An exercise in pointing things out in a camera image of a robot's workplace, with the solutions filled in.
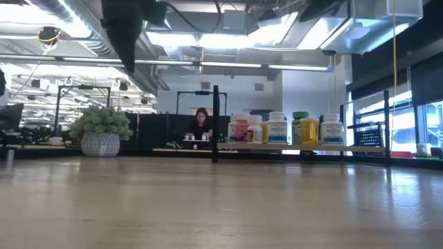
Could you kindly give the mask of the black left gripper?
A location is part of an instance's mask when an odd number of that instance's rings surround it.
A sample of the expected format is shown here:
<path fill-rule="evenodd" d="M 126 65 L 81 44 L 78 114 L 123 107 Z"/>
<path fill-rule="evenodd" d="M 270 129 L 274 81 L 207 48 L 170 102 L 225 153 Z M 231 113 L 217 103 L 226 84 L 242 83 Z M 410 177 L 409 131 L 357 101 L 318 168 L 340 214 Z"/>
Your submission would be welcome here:
<path fill-rule="evenodd" d="M 129 73 L 135 71 L 135 46 L 144 21 L 162 26 L 167 5 L 156 0 L 102 0 L 102 19 L 111 45 Z"/>

